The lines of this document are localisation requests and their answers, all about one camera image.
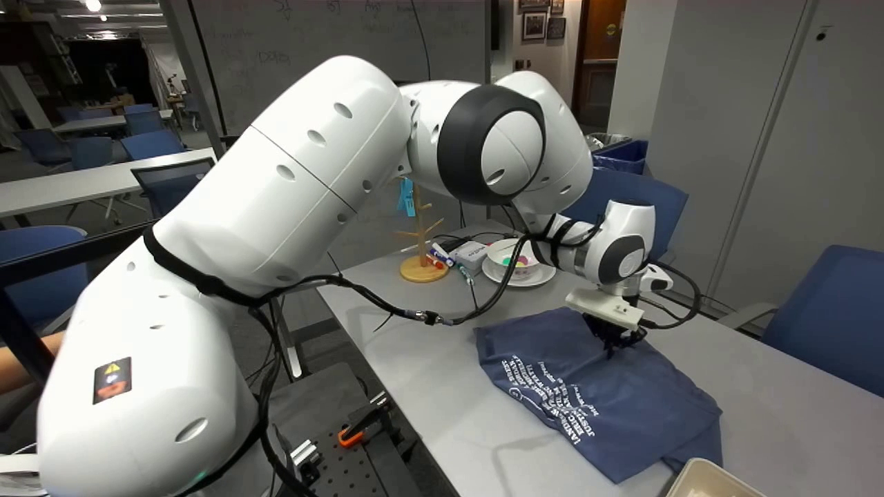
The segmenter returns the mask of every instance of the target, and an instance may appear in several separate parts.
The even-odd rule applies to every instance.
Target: black label
[[[92,404],[110,399],[132,388],[132,358],[115,358],[95,369]]]

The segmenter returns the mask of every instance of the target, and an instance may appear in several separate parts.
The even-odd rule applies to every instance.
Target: blue t-shirt
[[[563,433],[614,482],[656,462],[720,463],[720,409],[646,343],[607,358],[573,310],[477,329],[476,343],[494,386]]]

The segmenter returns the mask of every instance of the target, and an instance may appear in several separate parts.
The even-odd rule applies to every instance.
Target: table
[[[472,306],[459,277],[407,283],[397,261],[382,257],[346,277],[397,306],[457,314]],[[510,289],[477,322],[457,329],[393,317],[375,330],[386,317],[382,310],[339,288],[320,294],[465,497],[660,493],[671,477],[664,463],[607,482],[477,366],[476,325],[562,306],[575,283],[581,278],[559,272],[541,289]],[[881,493],[881,398],[707,317],[650,343],[718,399],[725,467],[743,481],[772,497]]]
[[[114,129],[114,127],[124,127],[128,118],[124,116],[99,116],[99,118],[77,118],[77,121],[64,121],[59,127],[52,127],[52,133],[59,134],[74,134],[74,133],[96,133],[96,129]]]
[[[132,176],[132,169],[164,169],[197,161],[215,161],[215,151],[187,148],[180,155],[161,155],[150,161],[110,163],[99,169],[0,183],[0,219],[132,192],[140,190],[140,184]]]

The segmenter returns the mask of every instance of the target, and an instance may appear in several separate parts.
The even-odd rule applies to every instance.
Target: desk
[[[99,129],[114,129],[114,127],[124,127],[124,125],[128,125],[124,116],[99,116],[99,118],[64,121],[64,125],[52,127],[52,133],[59,133],[59,134],[99,133]]]
[[[132,176],[132,169],[164,169],[164,166],[193,163],[207,156],[215,161],[215,151],[187,148],[180,155],[161,155],[150,161],[110,163],[99,169],[34,176],[20,183],[0,183],[0,219],[132,192],[132,190],[140,190],[140,184]]]
[[[472,306],[459,277],[425,288],[400,282],[397,257],[346,277],[397,306],[459,314]],[[541,289],[510,289],[477,322],[562,306],[575,283],[575,277],[559,272]],[[563,437],[493,386],[476,358],[476,322],[430,329],[393,317],[375,330],[386,317],[382,310],[339,288],[320,294],[465,497],[657,493],[671,477],[656,463],[622,486],[607,482]],[[881,493],[881,398],[707,317],[650,343],[725,409],[725,467],[736,475],[772,497]]]

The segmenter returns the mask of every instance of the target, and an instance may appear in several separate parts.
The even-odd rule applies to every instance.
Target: ceiling light
[[[103,11],[103,0],[84,0],[85,11]]]

